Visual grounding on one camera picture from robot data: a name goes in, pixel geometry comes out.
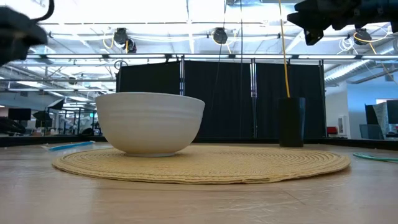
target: yellow cable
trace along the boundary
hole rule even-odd
[[[103,43],[104,43],[104,46],[105,46],[107,49],[112,49],[112,47],[113,47],[113,42],[114,42],[114,33],[112,34],[112,44],[111,44],[110,47],[109,47],[108,45],[106,45],[106,43],[105,43],[105,33],[104,33],[104,38],[102,39],[102,41],[103,41]]]
[[[228,48],[229,54],[232,54],[229,45],[227,45],[226,47]]]
[[[371,46],[371,48],[372,48],[374,54],[377,54],[377,53],[376,53],[376,50],[375,50],[374,47],[373,47],[373,44],[372,44],[372,43],[369,43],[369,45]],[[384,70],[385,70],[385,71],[387,72],[387,74],[391,77],[392,81],[394,81],[394,83],[396,83],[396,84],[398,85],[398,83],[394,80],[394,77],[388,72],[388,69],[384,66],[383,63],[381,63],[381,66],[383,66]]]
[[[373,43],[373,42],[377,42],[377,41],[380,41],[380,40],[384,40],[384,39],[388,36],[388,34],[387,34],[385,37],[380,38],[380,39],[377,39],[377,40],[363,40],[363,39],[357,38],[357,37],[356,37],[356,34],[358,34],[358,33],[356,32],[356,33],[354,34],[354,38],[355,38],[355,39],[360,40],[360,41],[362,41],[362,42],[366,42],[366,43]]]
[[[286,83],[286,92],[287,97],[290,98],[290,90],[289,90],[289,80],[287,77],[287,63],[286,63],[286,49],[285,49],[285,34],[284,34],[284,22],[282,20],[282,3],[279,0],[279,13],[280,13],[280,29],[282,30],[282,48],[284,50],[284,66],[285,66],[285,83]]]

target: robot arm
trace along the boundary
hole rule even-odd
[[[287,15],[287,20],[304,29],[307,45],[316,44],[330,26],[360,29],[368,23],[390,22],[392,32],[398,31],[396,0],[304,0],[294,8],[297,12]]]
[[[29,47],[47,43],[47,34],[37,23],[54,12],[54,0],[49,2],[46,15],[38,19],[0,7],[0,66],[12,60],[25,60]]]

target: wooden table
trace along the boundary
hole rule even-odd
[[[397,223],[398,164],[352,157],[342,172],[273,184],[178,185],[93,179],[51,160],[106,144],[48,152],[0,148],[0,223]],[[340,154],[375,152],[307,146]],[[377,151],[398,157],[398,152]]]

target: bowl rim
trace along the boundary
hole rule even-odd
[[[193,99],[193,100],[197,100],[203,104],[206,104],[203,100],[199,100],[197,98],[194,97],[190,97],[190,96],[182,96],[182,95],[175,95],[175,94],[169,94],[169,93],[149,93],[149,92],[121,92],[121,93],[110,93],[110,94],[105,94],[105,95],[101,95],[101,96],[97,96],[97,98],[104,98],[106,96],[111,96],[111,95],[161,95],[161,96],[174,96],[174,97],[182,97],[182,98],[189,98],[189,99]]]

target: green hose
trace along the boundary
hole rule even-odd
[[[374,157],[371,155],[367,154],[362,154],[362,153],[354,153],[354,156],[362,159],[370,159],[374,161],[385,161],[385,162],[398,162],[398,159],[393,159],[393,158],[380,158],[380,157]]]

